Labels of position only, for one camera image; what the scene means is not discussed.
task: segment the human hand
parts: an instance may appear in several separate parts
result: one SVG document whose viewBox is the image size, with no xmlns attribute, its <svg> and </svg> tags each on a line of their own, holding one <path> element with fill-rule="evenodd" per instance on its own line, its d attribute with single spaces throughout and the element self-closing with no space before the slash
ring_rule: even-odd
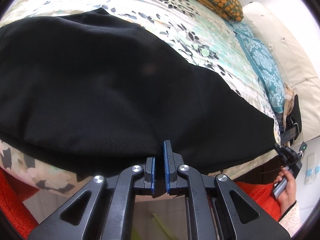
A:
<svg viewBox="0 0 320 240">
<path fill-rule="evenodd" d="M 297 193 L 297 184 L 293 175 L 290 171 L 287 171 L 285 168 L 281 168 L 278 177 L 275 179 L 273 184 L 277 184 L 281 182 L 283 177 L 287 178 L 287 186 L 285 190 L 280 194 L 277 201 L 281 208 L 281 215 L 283 215 L 289 207 L 291 207 L 296 201 L 296 193 Z"/>
</svg>

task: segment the metal screw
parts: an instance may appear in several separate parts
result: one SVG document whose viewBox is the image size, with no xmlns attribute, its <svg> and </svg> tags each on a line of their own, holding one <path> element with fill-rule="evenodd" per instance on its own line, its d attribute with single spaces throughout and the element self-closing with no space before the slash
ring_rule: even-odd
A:
<svg viewBox="0 0 320 240">
<path fill-rule="evenodd" d="M 188 165 L 185 165 L 185 164 L 182 164 L 179 166 L 179 169 L 181 171 L 188 171 L 189 170 L 189 166 Z"/>
<path fill-rule="evenodd" d="M 139 166 L 139 165 L 134 165 L 134 166 L 132 166 L 132 168 L 131 168 L 131 170 L 133 171 L 133 172 L 138 172 L 138 171 L 141 171 L 141 166 Z"/>
<path fill-rule="evenodd" d="M 224 174 L 219 174 L 219 175 L 217 176 L 217 179 L 220 180 L 220 181 L 226 181 L 227 178 L 228 178 L 228 177 L 227 177 L 226 175 L 224 175 Z"/>
<path fill-rule="evenodd" d="M 101 183 L 101 182 L 103 182 L 103 177 L 102 176 L 95 176 L 94 178 L 93 178 L 93 181 L 95 182 L 95 183 Z"/>
</svg>

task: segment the blue patterned pillow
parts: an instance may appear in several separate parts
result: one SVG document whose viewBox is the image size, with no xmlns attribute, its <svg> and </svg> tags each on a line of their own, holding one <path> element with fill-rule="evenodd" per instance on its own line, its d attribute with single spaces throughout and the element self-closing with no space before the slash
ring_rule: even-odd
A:
<svg viewBox="0 0 320 240">
<path fill-rule="evenodd" d="M 225 22 L 235 33 L 241 34 L 251 39 L 254 38 L 250 27 L 246 23 L 244 23 L 243 20 L 241 22 L 225 20 Z"/>
<path fill-rule="evenodd" d="M 236 34 L 253 70 L 261 80 L 275 113 L 283 112 L 284 85 L 268 48 L 258 39 Z"/>
</svg>

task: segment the bed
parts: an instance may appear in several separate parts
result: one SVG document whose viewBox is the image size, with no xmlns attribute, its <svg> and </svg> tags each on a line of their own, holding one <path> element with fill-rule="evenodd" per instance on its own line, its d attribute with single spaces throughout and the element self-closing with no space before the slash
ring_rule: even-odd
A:
<svg viewBox="0 0 320 240">
<path fill-rule="evenodd" d="M 217 72 L 239 96 L 274 119 L 274 136 L 280 141 L 275 114 L 234 32 L 195 0 L 20 0 L 6 12 L 0 27 L 25 17 L 63 16 L 97 8 L 143 26 L 188 62 Z M 235 179 L 275 156 L 271 151 L 223 173 Z M 0 166 L 29 185 L 65 196 L 73 195 L 91 179 L 31 158 L 3 141 Z"/>
</svg>

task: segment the bedsheet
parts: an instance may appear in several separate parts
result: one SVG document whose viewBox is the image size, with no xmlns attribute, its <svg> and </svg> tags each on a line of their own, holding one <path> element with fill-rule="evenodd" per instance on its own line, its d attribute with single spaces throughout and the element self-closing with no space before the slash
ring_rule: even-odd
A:
<svg viewBox="0 0 320 240">
<path fill-rule="evenodd" d="M 143 26 L 188 62 L 217 72 L 239 96 L 275 120 L 274 135 L 280 141 L 276 117 L 235 34 L 222 18 L 195 0 L 20 0 L 1 19 L 0 27 L 25 17 L 63 16 L 100 7 Z M 275 155 L 272 151 L 223 172 L 234 179 Z M 68 196 L 91 178 L 31 158 L 5 142 L 0 145 L 0 166 L 34 187 Z"/>
</svg>

